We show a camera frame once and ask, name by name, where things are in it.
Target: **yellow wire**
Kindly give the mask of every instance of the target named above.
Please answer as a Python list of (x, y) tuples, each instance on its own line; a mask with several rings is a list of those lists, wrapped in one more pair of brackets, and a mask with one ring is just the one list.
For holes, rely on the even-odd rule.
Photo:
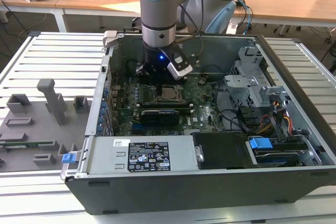
[(288, 132), (290, 132), (290, 119), (286, 116), (284, 116), (283, 118), (288, 121)]
[(265, 128), (261, 129), (260, 131), (257, 132), (257, 134), (260, 134), (262, 132), (267, 131), (268, 129), (270, 129), (273, 125), (270, 123), (268, 124)]

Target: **sticker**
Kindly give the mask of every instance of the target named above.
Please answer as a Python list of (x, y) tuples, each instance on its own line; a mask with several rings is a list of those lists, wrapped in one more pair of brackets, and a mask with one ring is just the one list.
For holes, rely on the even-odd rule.
[(115, 139), (113, 142), (114, 147), (127, 147), (131, 142), (130, 139)]
[(128, 144), (128, 171), (133, 173), (170, 170), (168, 142)]
[(24, 149), (27, 148), (26, 145), (12, 145), (12, 146), (5, 146), (6, 149)]

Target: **floor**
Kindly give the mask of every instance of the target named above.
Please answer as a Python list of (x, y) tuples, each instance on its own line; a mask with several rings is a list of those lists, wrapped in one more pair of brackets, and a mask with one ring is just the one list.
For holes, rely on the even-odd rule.
[[(33, 24), (39, 23), (46, 17), (45, 21), (41, 24), (34, 26), (31, 30), (35, 31), (58, 31), (55, 18), (52, 14), (39, 14), (39, 13), (15, 13), (16, 17), (25, 27), (30, 27)], [(85, 15), (67, 15), (68, 24), (70, 26), (71, 32), (79, 33), (103, 33), (105, 30), (121, 30), (124, 26), (130, 26), (132, 18), (129, 17), (104, 17), (105, 28), (99, 27), (99, 21), (97, 16), (85, 16)], [(14, 35), (19, 35), (22, 32), (22, 27), (19, 25), (17, 20), (13, 15), (9, 15), (9, 22), (0, 28), (0, 35), (7, 43), (10, 52), (5, 47), (3, 41), (0, 41), (0, 52), (6, 54), (0, 54), (0, 71), (7, 65), (10, 61), (10, 55), (14, 54), (17, 49), (20, 47), (20, 42), (18, 38)], [(6, 27), (9, 34), (5, 33), (4, 27)], [(268, 25), (264, 27), (262, 24), (254, 24), (252, 30), (248, 31), (247, 34), (251, 35), (264, 35), (265, 37), (281, 37), (278, 34), (275, 34), (273, 30), (276, 28), (276, 25)], [(242, 33), (245, 28), (241, 27), (237, 33)], [(308, 49), (318, 58), (321, 59), (325, 52), (328, 50), (330, 45), (324, 42), (324, 39), (327, 36), (326, 29), (324, 28), (315, 28), (315, 33), (308, 27), (302, 27), (301, 31), (296, 31), (295, 27), (286, 33), (287, 38), (299, 38)], [(22, 38), (26, 38), (27, 34), (23, 32), (21, 34)], [(336, 60), (335, 57), (330, 54), (327, 55), (323, 64), (330, 68), (332, 63)]]

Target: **aluminum table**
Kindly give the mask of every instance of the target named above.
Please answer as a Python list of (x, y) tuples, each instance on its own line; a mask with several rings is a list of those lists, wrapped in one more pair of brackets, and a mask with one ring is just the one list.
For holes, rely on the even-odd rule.
[[(54, 78), (55, 90), (65, 100), (75, 95), (92, 98), (103, 56), (102, 36), (41, 33), (28, 37), (0, 74), (0, 119), (7, 114), (6, 102), (13, 93), (25, 93), (31, 101), (44, 99), (35, 88), (40, 78)], [(267, 40), (336, 131), (336, 79), (302, 43)], [(59, 173), (0, 173), (0, 223), (336, 223), (336, 186), (319, 188), (294, 204), (91, 216)]]

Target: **green circuit board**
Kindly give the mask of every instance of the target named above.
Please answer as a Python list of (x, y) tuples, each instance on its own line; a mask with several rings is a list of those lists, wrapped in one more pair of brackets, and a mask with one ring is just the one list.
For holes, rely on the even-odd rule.
[(195, 131), (223, 131), (222, 118), (216, 112), (214, 103), (216, 82), (200, 85), (200, 80), (201, 76), (194, 75), (189, 76), (183, 84), (164, 85), (163, 93), (167, 96), (163, 99), (167, 104), (165, 109), (174, 110), (178, 104), (177, 110), (182, 111), (179, 123), (169, 127), (151, 127), (141, 125), (139, 115), (143, 110), (155, 109), (155, 105), (160, 103), (155, 95), (156, 86), (140, 84), (137, 78), (121, 79), (117, 86), (112, 86), (112, 93), (113, 88), (118, 87), (113, 98), (114, 110), (118, 112), (117, 125), (114, 125), (114, 128), (117, 127), (115, 135), (189, 135)]

